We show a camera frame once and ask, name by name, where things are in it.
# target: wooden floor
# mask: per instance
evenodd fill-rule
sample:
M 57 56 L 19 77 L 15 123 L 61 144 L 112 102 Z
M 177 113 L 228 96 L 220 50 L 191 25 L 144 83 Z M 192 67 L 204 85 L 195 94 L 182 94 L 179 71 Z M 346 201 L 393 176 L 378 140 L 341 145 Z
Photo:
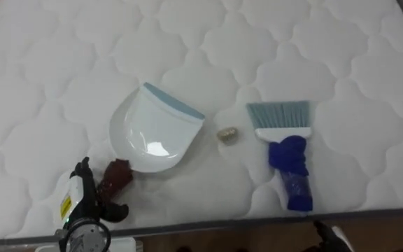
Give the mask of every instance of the wooden floor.
M 355 251 L 403 249 L 403 217 L 337 220 Z M 299 252 L 319 243 L 311 223 L 266 225 L 234 230 L 208 230 L 141 238 L 146 252 L 173 252 L 189 246 L 194 252 Z

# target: yellow label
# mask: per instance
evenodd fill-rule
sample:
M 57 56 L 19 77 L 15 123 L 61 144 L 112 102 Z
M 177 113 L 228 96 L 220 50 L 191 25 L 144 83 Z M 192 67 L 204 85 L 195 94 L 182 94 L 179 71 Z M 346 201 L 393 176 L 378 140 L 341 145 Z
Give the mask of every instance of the yellow label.
M 63 218 L 68 213 L 69 209 L 71 208 L 71 197 L 66 196 L 63 199 L 62 205 L 60 206 L 60 216 Z

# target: brush bristles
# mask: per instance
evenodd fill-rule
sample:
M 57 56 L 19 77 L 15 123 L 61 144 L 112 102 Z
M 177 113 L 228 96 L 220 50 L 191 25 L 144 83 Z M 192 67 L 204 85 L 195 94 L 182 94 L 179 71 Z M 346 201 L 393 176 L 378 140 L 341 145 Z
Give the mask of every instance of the brush bristles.
M 262 102 L 246 104 L 255 129 L 310 127 L 309 102 Z

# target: quilted mattress surface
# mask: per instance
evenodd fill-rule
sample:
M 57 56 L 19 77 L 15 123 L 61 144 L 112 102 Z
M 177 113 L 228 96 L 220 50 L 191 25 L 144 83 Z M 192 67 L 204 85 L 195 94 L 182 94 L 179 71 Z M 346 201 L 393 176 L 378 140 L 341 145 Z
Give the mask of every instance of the quilted mattress surface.
M 0 239 L 52 235 L 83 157 L 141 83 L 206 115 L 177 167 L 135 174 L 114 229 L 294 216 L 247 102 L 314 102 L 310 214 L 403 208 L 403 13 L 394 0 L 0 0 Z M 239 129 L 232 146 L 215 133 Z

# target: hand brush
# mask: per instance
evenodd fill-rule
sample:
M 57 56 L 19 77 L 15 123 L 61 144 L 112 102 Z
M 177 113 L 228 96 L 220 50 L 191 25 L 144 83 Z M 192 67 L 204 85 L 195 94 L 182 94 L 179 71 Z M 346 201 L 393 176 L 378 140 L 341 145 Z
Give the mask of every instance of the hand brush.
M 306 138 L 311 135 L 308 101 L 246 104 L 255 133 L 269 142 L 269 164 L 281 172 L 289 210 L 312 211 L 306 168 Z
M 281 142 L 288 136 L 311 135 L 309 102 L 262 102 L 246 104 L 257 137 Z

